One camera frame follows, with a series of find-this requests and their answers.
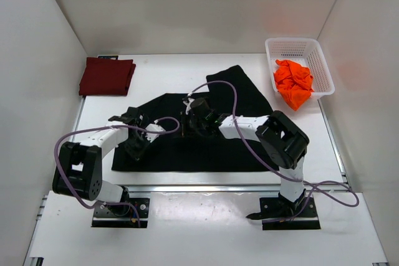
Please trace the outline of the black t shirt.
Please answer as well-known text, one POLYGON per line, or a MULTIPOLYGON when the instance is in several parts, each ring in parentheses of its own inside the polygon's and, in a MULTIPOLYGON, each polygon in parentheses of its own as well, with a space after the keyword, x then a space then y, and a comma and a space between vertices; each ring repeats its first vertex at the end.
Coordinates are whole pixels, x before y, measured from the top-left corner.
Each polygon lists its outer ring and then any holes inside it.
MULTIPOLYGON (((245 74, 239 65, 207 76, 211 82, 208 92, 198 93, 198 97, 208 97, 209 105, 218 113, 231 113, 233 90, 238 94, 237 115, 254 117, 272 113, 264 95, 245 74)), ((249 141, 249 145, 265 162, 261 164, 245 147, 240 139, 223 138, 182 138, 178 133, 162 135, 144 152, 139 161, 114 161, 112 170, 121 172, 261 172, 271 162, 260 143, 249 141)))

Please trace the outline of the dark red t shirt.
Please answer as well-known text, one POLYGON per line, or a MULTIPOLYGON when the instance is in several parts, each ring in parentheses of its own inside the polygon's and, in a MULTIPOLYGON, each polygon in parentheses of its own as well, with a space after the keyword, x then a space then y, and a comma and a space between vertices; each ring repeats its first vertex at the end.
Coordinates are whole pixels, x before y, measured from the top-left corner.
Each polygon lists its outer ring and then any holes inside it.
POLYGON ((80 96, 126 96, 136 68, 133 60, 87 57, 80 96))

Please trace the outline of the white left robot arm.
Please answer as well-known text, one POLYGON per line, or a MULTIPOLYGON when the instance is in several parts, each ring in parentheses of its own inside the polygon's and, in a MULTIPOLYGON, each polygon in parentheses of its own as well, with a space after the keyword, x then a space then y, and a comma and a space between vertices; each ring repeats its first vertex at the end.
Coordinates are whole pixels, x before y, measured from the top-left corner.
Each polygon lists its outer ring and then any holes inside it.
POLYGON ((112 116, 103 127, 79 130, 61 137, 54 147, 56 169, 52 190, 76 198, 87 209, 96 201, 109 207, 116 216, 131 208, 128 189, 102 178, 102 161, 117 149, 138 161, 144 151, 165 129, 151 122, 139 108, 130 107, 112 116))

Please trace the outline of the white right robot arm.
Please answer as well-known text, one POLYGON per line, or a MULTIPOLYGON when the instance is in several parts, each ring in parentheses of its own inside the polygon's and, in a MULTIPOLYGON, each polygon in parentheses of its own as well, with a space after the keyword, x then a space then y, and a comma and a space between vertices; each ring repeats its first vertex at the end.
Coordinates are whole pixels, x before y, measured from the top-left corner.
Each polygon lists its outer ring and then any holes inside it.
POLYGON ((281 211, 294 216, 302 209, 305 198, 303 165, 309 138, 283 112, 257 117, 233 116, 217 113, 205 98, 186 97, 183 103, 188 126, 199 134, 260 143, 271 162, 279 168, 281 211))

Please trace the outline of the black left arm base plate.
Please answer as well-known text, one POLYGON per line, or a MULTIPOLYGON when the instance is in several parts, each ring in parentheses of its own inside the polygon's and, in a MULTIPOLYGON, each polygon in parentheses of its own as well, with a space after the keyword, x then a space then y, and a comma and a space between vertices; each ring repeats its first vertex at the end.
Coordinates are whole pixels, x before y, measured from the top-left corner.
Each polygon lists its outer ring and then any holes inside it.
POLYGON ((150 194, 130 193, 130 206, 96 207, 92 216, 94 228, 146 229, 150 212, 150 194))

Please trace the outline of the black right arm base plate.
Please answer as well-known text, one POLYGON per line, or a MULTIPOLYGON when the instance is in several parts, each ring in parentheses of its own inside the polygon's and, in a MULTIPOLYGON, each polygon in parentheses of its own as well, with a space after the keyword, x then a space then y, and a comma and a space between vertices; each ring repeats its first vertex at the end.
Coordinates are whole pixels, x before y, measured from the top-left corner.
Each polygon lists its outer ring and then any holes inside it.
POLYGON ((250 221, 261 221, 262 230, 319 230, 321 225, 314 198, 292 210, 278 197, 261 197, 259 212, 246 216, 250 221))

